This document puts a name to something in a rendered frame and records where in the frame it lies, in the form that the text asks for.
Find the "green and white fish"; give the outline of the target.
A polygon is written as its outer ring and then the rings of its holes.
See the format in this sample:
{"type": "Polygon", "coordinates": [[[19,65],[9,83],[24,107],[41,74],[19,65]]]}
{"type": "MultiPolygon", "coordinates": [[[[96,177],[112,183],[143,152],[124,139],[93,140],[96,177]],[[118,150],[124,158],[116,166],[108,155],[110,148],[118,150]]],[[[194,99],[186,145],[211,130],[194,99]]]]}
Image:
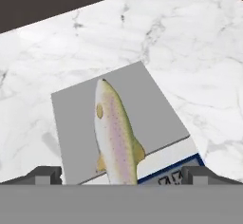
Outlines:
{"type": "Polygon", "coordinates": [[[145,159],[145,150],[134,135],[121,97],[106,79],[96,85],[94,132],[99,149],[96,171],[105,171],[110,184],[137,185],[137,167],[145,159]]]}

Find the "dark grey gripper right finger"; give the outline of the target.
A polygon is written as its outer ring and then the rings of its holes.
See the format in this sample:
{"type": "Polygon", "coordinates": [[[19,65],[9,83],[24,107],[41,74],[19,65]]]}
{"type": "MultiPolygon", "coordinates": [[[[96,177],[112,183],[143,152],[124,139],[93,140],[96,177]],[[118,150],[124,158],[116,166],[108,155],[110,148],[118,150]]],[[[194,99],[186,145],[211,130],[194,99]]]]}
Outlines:
{"type": "Polygon", "coordinates": [[[242,182],[215,174],[206,166],[183,166],[181,168],[184,185],[242,185],[242,182]]]}

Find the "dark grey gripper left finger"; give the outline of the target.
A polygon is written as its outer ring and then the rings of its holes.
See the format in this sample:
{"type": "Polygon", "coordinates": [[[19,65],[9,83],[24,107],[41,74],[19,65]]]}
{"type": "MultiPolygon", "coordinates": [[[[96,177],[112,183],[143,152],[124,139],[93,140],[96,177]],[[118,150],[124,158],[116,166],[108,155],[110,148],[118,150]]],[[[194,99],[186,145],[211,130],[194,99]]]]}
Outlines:
{"type": "Polygon", "coordinates": [[[61,185],[60,166],[37,166],[24,176],[2,182],[2,185],[61,185]]]}

